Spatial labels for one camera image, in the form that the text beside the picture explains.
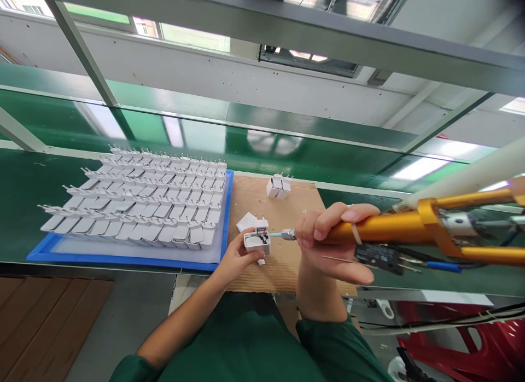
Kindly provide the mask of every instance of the green sleeve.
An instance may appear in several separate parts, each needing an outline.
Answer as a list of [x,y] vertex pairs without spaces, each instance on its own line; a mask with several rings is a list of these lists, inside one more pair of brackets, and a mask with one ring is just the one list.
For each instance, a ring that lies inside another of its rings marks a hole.
[[392,382],[350,318],[342,323],[300,320],[296,330],[328,381]]
[[127,355],[109,378],[109,382],[155,382],[162,370],[153,368],[143,357]]

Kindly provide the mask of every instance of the green work uniform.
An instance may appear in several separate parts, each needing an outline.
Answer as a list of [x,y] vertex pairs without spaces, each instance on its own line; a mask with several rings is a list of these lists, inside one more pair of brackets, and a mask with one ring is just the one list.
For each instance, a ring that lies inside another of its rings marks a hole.
[[225,293],[195,339],[164,369],[128,355],[110,382],[392,382],[350,319],[301,320],[296,330],[300,343],[269,295]]

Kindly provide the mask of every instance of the cardboard sheet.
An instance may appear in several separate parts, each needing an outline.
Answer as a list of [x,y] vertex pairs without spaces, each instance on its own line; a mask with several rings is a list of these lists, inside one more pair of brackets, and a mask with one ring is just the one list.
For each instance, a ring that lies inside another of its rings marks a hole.
[[[264,215],[270,224],[269,232],[293,228],[303,210],[324,209],[315,184],[292,182],[291,192],[284,200],[266,196],[267,178],[246,176],[234,177],[230,205],[228,242],[239,231],[236,223],[251,212],[259,218]],[[301,250],[295,241],[271,238],[271,255],[265,258],[265,265],[252,264],[246,272],[228,288],[234,292],[295,293]],[[357,296],[355,285],[337,283],[342,296]]]

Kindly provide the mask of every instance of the white power adapter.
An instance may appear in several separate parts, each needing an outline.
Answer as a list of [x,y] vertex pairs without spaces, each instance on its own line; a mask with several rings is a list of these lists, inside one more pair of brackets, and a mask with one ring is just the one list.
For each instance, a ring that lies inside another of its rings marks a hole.
[[[255,231],[246,233],[244,235],[244,248],[246,252],[253,252],[263,250],[265,256],[270,255],[270,237],[268,236],[268,221],[264,219],[257,219],[254,222]],[[260,265],[265,264],[264,259],[258,260]]]

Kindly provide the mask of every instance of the blue plastic tray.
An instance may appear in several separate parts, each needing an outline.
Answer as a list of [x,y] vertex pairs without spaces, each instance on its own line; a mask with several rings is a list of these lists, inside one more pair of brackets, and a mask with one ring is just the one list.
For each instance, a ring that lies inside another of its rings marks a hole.
[[[223,239],[220,250],[220,259],[228,248],[228,223],[230,221],[231,191],[234,185],[233,170],[226,170],[228,189],[224,211]],[[160,267],[185,268],[192,270],[215,271],[217,263],[182,262],[167,259],[151,259],[129,256],[90,255],[74,253],[52,253],[53,248],[62,239],[55,233],[49,233],[26,257],[29,261],[59,262],[59,263],[116,263],[116,264],[141,264]]]

